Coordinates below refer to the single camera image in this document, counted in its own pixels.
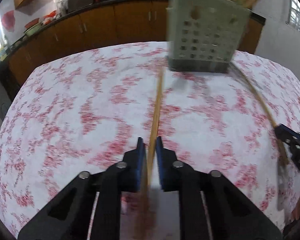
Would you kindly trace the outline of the green perforated utensil holder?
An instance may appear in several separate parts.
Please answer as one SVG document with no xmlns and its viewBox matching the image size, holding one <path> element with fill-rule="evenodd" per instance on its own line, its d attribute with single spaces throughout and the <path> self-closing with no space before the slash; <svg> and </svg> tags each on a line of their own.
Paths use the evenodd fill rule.
<svg viewBox="0 0 300 240">
<path fill-rule="evenodd" d="M 169 69 L 227 73 L 250 14 L 249 9 L 230 0 L 169 0 Z"/>
</svg>

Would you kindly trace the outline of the brown lower kitchen cabinets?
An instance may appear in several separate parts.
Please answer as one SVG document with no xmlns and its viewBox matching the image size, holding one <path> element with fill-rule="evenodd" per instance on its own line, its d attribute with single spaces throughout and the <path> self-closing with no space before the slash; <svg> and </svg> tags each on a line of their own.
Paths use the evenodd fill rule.
<svg viewBox="0 0 300 240">
<path fill-rule="evenodd" d="M 75 53 L 135 42 L 167 43 L 169 0 L 115 0 L 70 14 L 48 25 L 17 48 L 8 67 L 19 85 L 42 64 Z M 251 12 L 236 50 L 254 54 L 264 17 Z"/>
</svg>

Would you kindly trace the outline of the floral red white tablecloth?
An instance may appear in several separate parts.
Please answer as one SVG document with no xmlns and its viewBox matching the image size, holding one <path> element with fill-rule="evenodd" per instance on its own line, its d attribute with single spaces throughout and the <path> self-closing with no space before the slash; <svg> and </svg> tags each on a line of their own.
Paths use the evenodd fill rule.
<svg viewBox="0 0 300 240">
<path fill-rule="evenodd" d="M 83 170 L 98 173 L 149 141 L 165 42 L 89 50 L 36 68 L 0 129 L 0 220 L 13 236 Z M 166 71 L 159 135 L 181 161 L 221 171 L 278 228 L 300 197 L 278 169 L 273 128 L 234 70 Z"/>
</svg>

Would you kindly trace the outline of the stacked bowls on counter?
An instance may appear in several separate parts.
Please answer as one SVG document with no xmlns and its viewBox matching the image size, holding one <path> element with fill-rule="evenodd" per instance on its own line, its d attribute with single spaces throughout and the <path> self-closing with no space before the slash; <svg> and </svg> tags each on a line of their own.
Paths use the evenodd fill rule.
<svg viewBox="0 0 300 240">
<path fill-rule="evenodd" d="M 40 18 L 35 18 L 31 22 L 25 25 L 24 34 L 28 37 L 32 36 L 42 27 L 42 23 L 40 22 Z"/>
</svg>

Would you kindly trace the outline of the dark cutting board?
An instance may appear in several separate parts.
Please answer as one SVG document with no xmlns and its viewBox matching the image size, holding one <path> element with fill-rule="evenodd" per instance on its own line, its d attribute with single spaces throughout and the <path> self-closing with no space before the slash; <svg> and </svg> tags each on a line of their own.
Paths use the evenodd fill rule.
<svg viewBox="0 0 300 240">
<path fill-rule="evenodd" d="M 93 4 L 93 2 L 94 2 L 94 0 L 68 0 L 67 12 L 71 13 L 73 11 L 90 6 Z"/>
</svg>

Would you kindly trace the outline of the red plastic bag on wall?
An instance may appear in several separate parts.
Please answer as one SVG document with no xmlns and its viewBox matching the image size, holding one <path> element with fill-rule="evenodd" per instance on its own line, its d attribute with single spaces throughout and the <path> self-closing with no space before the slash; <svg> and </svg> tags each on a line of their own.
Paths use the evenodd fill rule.
<svg viewBox="0 0 300 240">
<path fill-rule="evenodd" d="M 1 18 L 1 23 L 8 32 L 13 33 L 15 26 L 14 10 L 6 12 Z"/>
</svg>

